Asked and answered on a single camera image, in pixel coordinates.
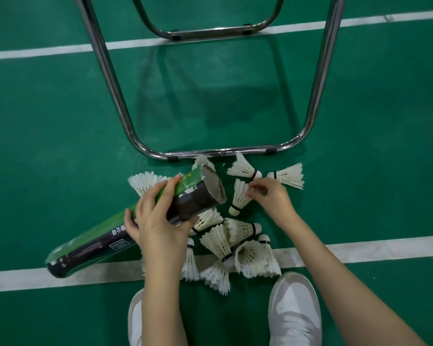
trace left hand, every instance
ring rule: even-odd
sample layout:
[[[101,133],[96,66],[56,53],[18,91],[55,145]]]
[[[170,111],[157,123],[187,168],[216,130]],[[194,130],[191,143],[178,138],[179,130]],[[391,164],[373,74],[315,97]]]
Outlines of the left hand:
[[[138,225],[133,222],[130,209],[125,209],[125,228],[141,248],[147,277],[164,274],[167,279],[180,279],[189,232],[198,220],[196,216],[179,226],[167,222],[167,210],[180,179],[178,174],[168,181],[157,183],[143,194],[135,210]],[[164,187],[156,204],[156,196]]]

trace white sneaker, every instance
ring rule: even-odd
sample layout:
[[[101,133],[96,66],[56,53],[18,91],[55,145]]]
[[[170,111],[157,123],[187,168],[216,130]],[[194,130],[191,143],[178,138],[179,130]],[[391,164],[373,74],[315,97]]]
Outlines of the white sneaker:
[[[143,319],[141,317],[141,301],[143,300],[143,291],[138,291],[130,302],[128,309],[128,341],[130,346],[141,346],[143,335]]]
[[[270,346],[321,345],[319,301],[304,275],[288,272],[277,280],[271,291],[268,323]]]

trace chrome chair frame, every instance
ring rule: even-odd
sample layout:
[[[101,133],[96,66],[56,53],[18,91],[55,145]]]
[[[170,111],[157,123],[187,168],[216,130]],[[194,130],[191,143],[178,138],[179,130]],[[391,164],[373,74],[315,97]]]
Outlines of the chrome chair frame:
[[[287,150],[299,144],[306,135],[311,131],[314,121],[318,113],[318,108],[322,93],[324,91],[325,80],[329,70],[332,59],[332,54],[337,39],[340,22],[343,15],[343,10],[346,0],[331,0],[329,12],[325,23],[324,34],[322,43],[319,49],[319,57],[316,66],[316,73],[312,84],[311,94],[309,98],[308,108],[306,110],[305,123],[300,132],[289,141],[281,144],[270,144],[264,146],[252,147],[234,147],[234,148],[220,148],[220,149],[203,149],[203,150],[190,150],[184,152],[168,152],[162,153],[150,149],[138,138],[133,127],[132,119],[128,112],[117,76],[115,74],[109,52],[106,48],[98,20],[91,0],[75,0],[82,16],[83,24],[87,30],[93,51],[100,65],[104,79],[108,86],[111,97],[114,101],[117,114],[121,121],[122,128],[127,135],[128,140],[135,149],[144,155],[169,162],[179,161],[181,159],[194,158],[199,154],[204,154],[209,157],[228,156],[234,155],[236,152],[243,154],[264,154],[272,155],[277,152]],[[277,0],[274,11],[271,16],[263,22],[258,24],[244,24],[239,27],[229,28],[214,28],[214,29],[201,29],[191,31],[162,31],[158,29],[149,20],[147,13],[143,7],[141,0],[133,0],[133,4],[137,12],[146,25],[146,27],[154,34],[169,41],[192,41],[192,40],[210,40],[216,38],[228,38],[235,36],[245,36],[258,33],[259,31],[267,28],[279,15],[284,0]]]

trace hand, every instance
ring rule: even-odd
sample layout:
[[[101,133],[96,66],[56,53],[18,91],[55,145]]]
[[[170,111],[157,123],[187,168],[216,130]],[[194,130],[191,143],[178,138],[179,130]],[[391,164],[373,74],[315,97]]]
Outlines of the hand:
[[[246,195],[260,203],[283,230],[298,216],[285,187],[276,179],[256,179],[249,183]]]
[[[178,174],[168,181],[157,183],[143,194],[135,210],[138,225],[133,222],[130,209],[125,209],[125,229],[141,248],[148,277],[161,274],[169,281],[178,282],[181,276],[188,235],[198,218],[184,221],[179,226],[167,222],[167,210],[180,179]],[[156,204],[156,196],[164,187]]]

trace floor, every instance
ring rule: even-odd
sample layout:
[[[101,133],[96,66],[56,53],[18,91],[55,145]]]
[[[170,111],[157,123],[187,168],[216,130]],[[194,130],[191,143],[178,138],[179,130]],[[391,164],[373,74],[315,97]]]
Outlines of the floor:
[[[265,19],[273,0],[144,0],[164,29]],[[153,38],[130,0],[95,0],[106,41]],[[328,0],[286,0],[275,26],[325,20]],[[433,0],[347,0],[344,18],[433,11]],[[283,142],[303,122],[321,30],[112,50],[137,133],[160,150]],[[0,51],[87,44],[73,0],[0,0]],[[191,162],[128,143],[93,52],[0,59],[0,271],[135,202],[127,177]],[[315,127],[301,145],[248,157],[263,174],[302,162],[295,208],[326,244],[433,236],[433,19],[341,28]],[[216,162],[219,171],[231,158]],[[232,179],[222,177],[231,197]],[[227,215],[228,205],[220,210]],[[250,204],[273,248],[289,239]],[[208,254],[202,246],[196,254]],[[114,261],[139,259],[131,249]],[[433,345],[433,257],[349,264]],[[308,275],[305,268],[297,271]],[[267,345],[272,279],[231,276],[222,297],[181,285],[191,345]],[[127,345],[142,281],[0,292],[0,345]],[[324,345],[343,341],[321,300]]]

